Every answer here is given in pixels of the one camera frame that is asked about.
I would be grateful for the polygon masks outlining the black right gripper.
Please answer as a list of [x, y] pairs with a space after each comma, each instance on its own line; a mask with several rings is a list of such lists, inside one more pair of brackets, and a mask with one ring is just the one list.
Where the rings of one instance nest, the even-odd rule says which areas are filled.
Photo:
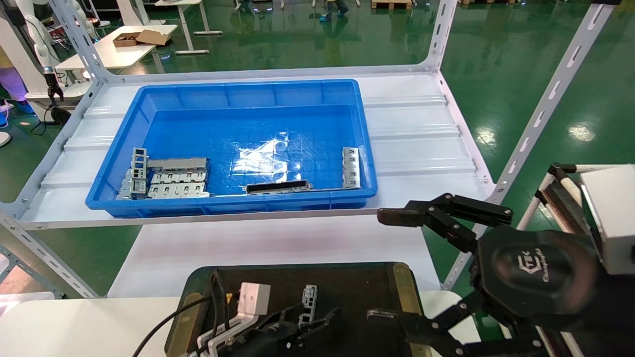
[[[592, 303], [603, 266], [583, 235], [511, 228], [513, 211], [444, 193], [403, 208], [380, 208], [378, 222], [428, 227], [463, 253], [476, 253], [474, 287], [461, 298], [436, 290], [406, 299], [402, 310], [374, 308], [367, 321], [397, 330], [414, 357], [528, 357], [544, 349], [535, 331], [511, 339], [481, 341], [473, 314], [483, 309], [499, 321], [573, 323]], [[477, 240], [460, 221], [492, 228]]]

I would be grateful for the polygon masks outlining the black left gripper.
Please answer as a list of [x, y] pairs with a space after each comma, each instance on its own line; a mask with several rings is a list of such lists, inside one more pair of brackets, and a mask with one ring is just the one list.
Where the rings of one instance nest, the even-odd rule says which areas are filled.
[[232, 357], [293, 357], [298, 343], [319, 343], [335, 337], [342, 330], [342, 308], [335, 307], [322, 318], [300, 322], [302, 302], [275, 312], [270, 324], [241, 334], [232, 345]]

